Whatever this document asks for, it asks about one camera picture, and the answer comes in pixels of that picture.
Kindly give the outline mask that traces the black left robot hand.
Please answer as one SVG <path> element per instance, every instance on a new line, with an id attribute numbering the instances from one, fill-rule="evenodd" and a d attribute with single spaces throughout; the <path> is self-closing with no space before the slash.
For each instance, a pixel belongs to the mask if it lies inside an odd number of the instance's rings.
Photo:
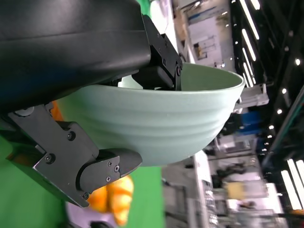
<path id="1" fill-rule="evenodd" d="M 3 0 L 0 134 L 7 159 L 58 198 L 88 206 L 96 189 L 142 163 L 138 152 L 100 150 L 54 100 L 132 76 L 144 89 L 181 89 L 182 61 L 135 0 Z"/>

